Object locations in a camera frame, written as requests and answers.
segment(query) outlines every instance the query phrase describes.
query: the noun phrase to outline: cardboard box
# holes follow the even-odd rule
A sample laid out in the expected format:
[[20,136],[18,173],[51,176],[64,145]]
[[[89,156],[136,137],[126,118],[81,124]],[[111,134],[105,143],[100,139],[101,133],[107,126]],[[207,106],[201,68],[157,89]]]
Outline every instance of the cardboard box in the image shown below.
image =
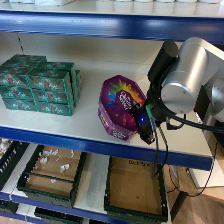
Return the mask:
[[18,190],[31,200],[72,208],[86,153],[67,157],[65,150],[39,145],[18,181]]
[[71,88],[69,73],[66,71],[33,69],[28,74],[28,81],[32,89],[64,91]]
[[37,55],[24,55],[24,54],[15,54],[9,60],[17,60],[17,61],[33,61],[33,62],[46,62],[46,56],[37,56]]
[[44,91],[37,89],[32,89],[32,93],[34,99],[39,102],[69,104],[73,101],[73,93],[71,88],[68,89],[67,94],[65,92]]
[[75,106],[74,101],[70,101],[70,104],[56,104],[45,103],[36,101],[37,109],[39,112],[57,114],[63,116],[72,116]]
[[3,102],[9,110],[37,111],[34,101],[3,98]]
[[29,88],[26,76],[31,69],[0,66],[0,85]]
[[34,68],[40,62],[39,61],[20,61],[20,60],[8,60],[2,64],[4,67],[13,67],[13,68]]
[[0,86],[0,95],[2,98],[33,100],[31,90],[22,87]]
[[76,81],[75,64],[69,62],[40,62],[38,68],[57,69],[69,72],[70,82]]
[[163,173],[152,179],[151,170],[152,163],[110,158],[104,198],[109,218],[130,223],[167,222]]

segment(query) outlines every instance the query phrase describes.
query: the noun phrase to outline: tin lid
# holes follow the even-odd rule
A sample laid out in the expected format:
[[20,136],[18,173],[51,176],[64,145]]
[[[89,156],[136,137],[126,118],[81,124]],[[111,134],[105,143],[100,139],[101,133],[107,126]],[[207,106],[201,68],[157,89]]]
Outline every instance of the tin lid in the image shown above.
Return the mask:
[[142,106],[144,102],[145,96],[141,89],[130,79],[117,75],[103,83],[100,103],[115,125],[136,131],[135,120],[129,111],[136,103]]

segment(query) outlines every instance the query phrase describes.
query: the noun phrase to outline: product label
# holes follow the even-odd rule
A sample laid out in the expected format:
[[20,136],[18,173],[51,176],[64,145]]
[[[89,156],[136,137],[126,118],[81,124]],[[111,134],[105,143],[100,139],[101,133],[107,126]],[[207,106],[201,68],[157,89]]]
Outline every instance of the product label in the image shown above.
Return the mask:
[[112,131],[112,135],[116,138],[120,138],[120,139],[123,139],[123,138],[126,138],[126,136],[124,134],[122,134],[121,132],[119,131],[115,131],[113,130]]
[[136,160],[131,160],[131,159],[129,159],[129,164],[135,165],[135,166],[145,166],[145,167],[152,166],[152,163],[146,163],[146,162],[136,161]]
[[133,98],[131,94],[124,90],[121,90],[116,93],[115,102],[119,106],[120,109],[127,111],[127,113],[133,106]]

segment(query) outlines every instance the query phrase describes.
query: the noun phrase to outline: cardboard tray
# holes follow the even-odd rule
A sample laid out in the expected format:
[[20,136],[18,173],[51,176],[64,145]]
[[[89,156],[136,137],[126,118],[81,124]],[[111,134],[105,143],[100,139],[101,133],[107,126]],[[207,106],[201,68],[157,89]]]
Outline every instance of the cardboard tray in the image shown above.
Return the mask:
[[36,208],[34,215],[41,218],[44,222],[52,224],[81,224],[83,220],[82,218],[77,216],[54,212],[42,208]]
[[[54,147],[47,147],[43,145],[37,146],[30,161],[27,163],[25,170],[20,176],[17,183],[17,189],[19,191],[23,191],[31,200],[72,208],[78,191],[86,153],[81,153],[79,160],[77,159],[76,161],[76,171],[74,173],[70,172],[69,179],[66,179],[63,174],[57,172],[57,175],[59,173],[59,176],[57,176],[55,172],[55,169],[58,169],[59,167],[58,165],[62,163],[61,160],[59,160],[57,166],[55,165],[52,170],[49,170],[52,166],[51,163],[46,163],[44,170],[38,170],[39,168],[36,169],[36,164],[38,164],[39,158],[42,156],[43,151],[46,148],[56,149]],[[64,150],[63,154],[71,154],[71,151],[72,150]]]
[[19,204],[0,200],[0,211],[15,214]]
[[0,190],[2,190],[8,181],[13,169],[21,159],[28,145],[29,143],[13,141],[0,159]]
[[151,179],[151,173],[144,171],[149,165],[150,163],[136,160],[110,157],[104,196],[104,209],[109,218],[140,224],[167,222],[168,208],[163,172]]

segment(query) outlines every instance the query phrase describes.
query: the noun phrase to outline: small white package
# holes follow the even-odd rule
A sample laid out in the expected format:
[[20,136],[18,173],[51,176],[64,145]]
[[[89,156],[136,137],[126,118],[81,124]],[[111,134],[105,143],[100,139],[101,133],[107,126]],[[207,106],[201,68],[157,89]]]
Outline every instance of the small white package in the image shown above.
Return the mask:
[[56,6],[65,5],[73,0],[35,0],[35,5]]

